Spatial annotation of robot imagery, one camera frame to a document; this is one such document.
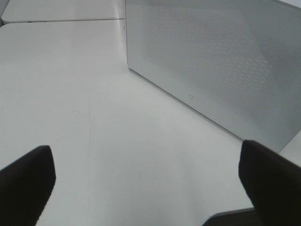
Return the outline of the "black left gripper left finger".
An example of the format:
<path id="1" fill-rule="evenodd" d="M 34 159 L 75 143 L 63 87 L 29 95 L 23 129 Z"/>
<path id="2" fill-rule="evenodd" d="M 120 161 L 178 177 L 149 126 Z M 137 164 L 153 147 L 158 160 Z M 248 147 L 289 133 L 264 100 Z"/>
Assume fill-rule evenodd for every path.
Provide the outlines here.
<path id="1" fill-rule="evenodd" d="M 29 151 L 0 171 L 0 224 L 37 224 L 55 186 L 56 173 L 50 146 Z"/>

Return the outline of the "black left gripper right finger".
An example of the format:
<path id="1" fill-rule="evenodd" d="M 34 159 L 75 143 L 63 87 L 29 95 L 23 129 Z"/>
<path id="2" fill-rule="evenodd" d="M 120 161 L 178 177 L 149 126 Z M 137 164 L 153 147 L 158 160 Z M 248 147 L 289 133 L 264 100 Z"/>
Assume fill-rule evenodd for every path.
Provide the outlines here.
<path id="1" fill-rule="evenodd" d="M 266 226 L 301 224 L 301 168 L 262 144 L 242 143 L 238 175 Z"/>

